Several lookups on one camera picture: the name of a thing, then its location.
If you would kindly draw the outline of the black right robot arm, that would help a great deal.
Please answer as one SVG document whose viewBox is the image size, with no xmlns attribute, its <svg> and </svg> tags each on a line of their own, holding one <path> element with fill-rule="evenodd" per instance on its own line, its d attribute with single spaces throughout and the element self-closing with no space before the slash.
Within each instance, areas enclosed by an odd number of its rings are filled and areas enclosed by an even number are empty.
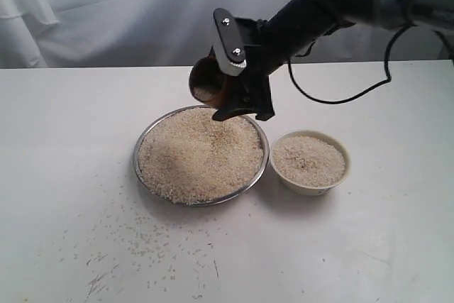
<svg viewBox="0 0 454 303">
<path fill-rule="evenodd" d="M 212 50 L 229 86 L 214 106 L 214 120 L 254 114 L 266 121 L 275 114 L 269 76 L 320 37 L 356 24 L 395 36 L 414 26 L 441 34 L 453 29 L 453 0 L 291 0 L 268 20 L 236 18 L 225 9 L 213 17 Z"/>
</svg>

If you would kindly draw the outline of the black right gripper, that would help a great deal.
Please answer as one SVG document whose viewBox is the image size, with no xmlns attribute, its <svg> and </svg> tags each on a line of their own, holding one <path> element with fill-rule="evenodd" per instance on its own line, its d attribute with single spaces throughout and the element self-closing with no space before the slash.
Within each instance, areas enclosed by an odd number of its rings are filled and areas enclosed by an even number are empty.
<svg viewBox="0 0 454 303">
<path fill-rule="evenodd" d="M 336 25 L 337 18 L 313 0 L 292 0 L 258 28 L 259 46 L 240 74 L 241 88 L 233 97 L 219 99 L 214 121 L 255 114 L 259 121 L 275 115 L 269 76 L 288 59 Z"/>
</svg>

